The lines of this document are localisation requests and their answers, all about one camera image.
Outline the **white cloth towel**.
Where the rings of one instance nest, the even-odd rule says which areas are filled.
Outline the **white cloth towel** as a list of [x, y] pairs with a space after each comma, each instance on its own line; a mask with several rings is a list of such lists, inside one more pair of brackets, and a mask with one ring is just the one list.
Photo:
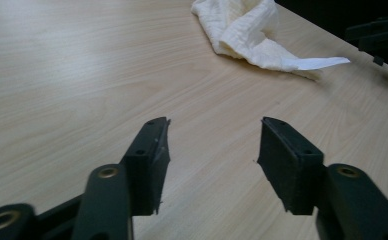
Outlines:
[[195, 0], [191, 12], [216, 54], [262, 69], [317, 80], [324, 68], [349, 62], [345, 57], [299, 58], [277, 43], [279, 13], [274, 0]]

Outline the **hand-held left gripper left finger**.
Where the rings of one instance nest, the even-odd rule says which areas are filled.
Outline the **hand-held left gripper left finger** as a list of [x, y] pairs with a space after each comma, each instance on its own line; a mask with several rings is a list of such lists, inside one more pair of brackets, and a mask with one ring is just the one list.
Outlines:
[[170, 163], [169, 125], [166, 117], [147, 121], [121, 160], [127, 172], [133, 216], [149, 216], [159, 211]]

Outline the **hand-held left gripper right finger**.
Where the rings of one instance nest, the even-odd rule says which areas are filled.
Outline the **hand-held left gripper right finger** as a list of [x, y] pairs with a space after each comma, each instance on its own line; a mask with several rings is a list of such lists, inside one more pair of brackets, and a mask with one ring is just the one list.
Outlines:
[[262, 119], [257, 163], [286, 211], [311, 215], [317, 199], [324, 154], [288, 123]]

